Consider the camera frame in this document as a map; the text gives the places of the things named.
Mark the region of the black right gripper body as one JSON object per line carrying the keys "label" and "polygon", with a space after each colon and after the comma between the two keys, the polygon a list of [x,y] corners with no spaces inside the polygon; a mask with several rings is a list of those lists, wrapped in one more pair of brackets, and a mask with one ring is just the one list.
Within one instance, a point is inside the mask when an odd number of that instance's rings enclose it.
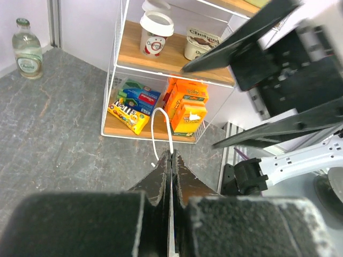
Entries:
{"label": "black right gripper body", "polygon": [[240,50],[231,69],[262,118],[304,112],[342,96],[342,60],[324,25],[303,20],[269,48]]}

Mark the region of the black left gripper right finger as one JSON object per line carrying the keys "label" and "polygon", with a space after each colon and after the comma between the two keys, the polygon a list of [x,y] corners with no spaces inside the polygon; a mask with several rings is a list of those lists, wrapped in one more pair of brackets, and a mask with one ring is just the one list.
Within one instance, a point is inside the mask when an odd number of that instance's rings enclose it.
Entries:
{"label": "black left gripper right finger", "polygon": [[317,207],[306,198],[217,194],[178,151],[172,159],[177,250],[180,256],[335,256]]}

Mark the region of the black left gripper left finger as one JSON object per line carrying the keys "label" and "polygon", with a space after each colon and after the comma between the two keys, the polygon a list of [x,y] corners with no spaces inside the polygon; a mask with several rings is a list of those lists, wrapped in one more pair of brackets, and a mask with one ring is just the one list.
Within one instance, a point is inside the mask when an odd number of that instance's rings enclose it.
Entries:
{"label": "black left gripper left finger", "polygon": [[1,236],[1,256],[167,256],[171,154],[125,192],[33,194]]}

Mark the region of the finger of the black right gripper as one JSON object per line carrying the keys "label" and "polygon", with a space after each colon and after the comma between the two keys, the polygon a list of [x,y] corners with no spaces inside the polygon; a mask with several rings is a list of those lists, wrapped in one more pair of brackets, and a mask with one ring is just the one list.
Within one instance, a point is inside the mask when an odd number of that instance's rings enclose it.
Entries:
{"label": "finger of the black right gripper", "polygon": [[227,67],[240,50],[257,42],[298,7],[300,7],[300,1],[273,0],[268,2],[231,36],[212,50],[184,65],[181,72],[192,73]]}
{"label": "finger of the black right gripper", "polygon": [[274,123],[245,130],[212,145],[214,149],[235,145],[265,148],[342,124],[342,97]]}

